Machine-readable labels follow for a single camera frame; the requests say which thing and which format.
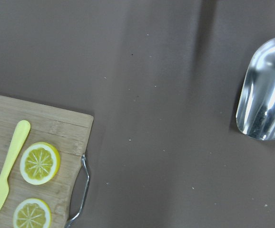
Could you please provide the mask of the metal scoop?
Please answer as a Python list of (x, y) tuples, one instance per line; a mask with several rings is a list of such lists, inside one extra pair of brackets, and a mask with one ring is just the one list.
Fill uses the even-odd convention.
[(259, 47), (250, 60), (236, 125), (242, 134), (256, 140), (275, 140), (275, 38)]

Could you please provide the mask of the bamboo cutting board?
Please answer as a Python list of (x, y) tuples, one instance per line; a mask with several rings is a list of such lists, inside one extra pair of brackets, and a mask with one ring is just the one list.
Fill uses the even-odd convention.
[(13, 226), (15, 208), (28, 198), (45, 201), (52, 213), (51, 226), (62, 228), (69, 219), (72, 190), (81, 168), (81, 157), (86, 151), (93, 117), (0, 95), (0, 172), (20, 120), (27, 120), (31, 125), (23, 148), (36, 142), (52, 144), (60, 154), (60, 168), (49, 182), (31, 185), (21, 176), (20, 161), (16, 160), (9, 175), (10, 191), (0, 210), (0, 228)]

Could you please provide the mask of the yellow plastic knife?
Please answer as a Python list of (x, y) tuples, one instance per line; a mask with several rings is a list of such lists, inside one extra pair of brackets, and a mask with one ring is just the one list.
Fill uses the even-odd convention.
[(10, 175), (11, 169), (21, 151), (28, 134), (30, 132), (30, 123), (27, 120), (21, 120), (17, 123), (14, 130), (10, 146), (6, 155), (5, 162), (3, 164), (0, 173), (0, 210), (6, 201), (9, 194), (9, 184), (8, 177)]

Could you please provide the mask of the lemon slice near edge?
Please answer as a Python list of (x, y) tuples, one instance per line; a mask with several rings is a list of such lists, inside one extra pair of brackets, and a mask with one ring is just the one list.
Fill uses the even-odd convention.
[(42, 185), (50, 181), (60, 167), (58, 150), (47, 142), (36, 142), (29, 146), (20, 160), (20, 173), (32, 185)]

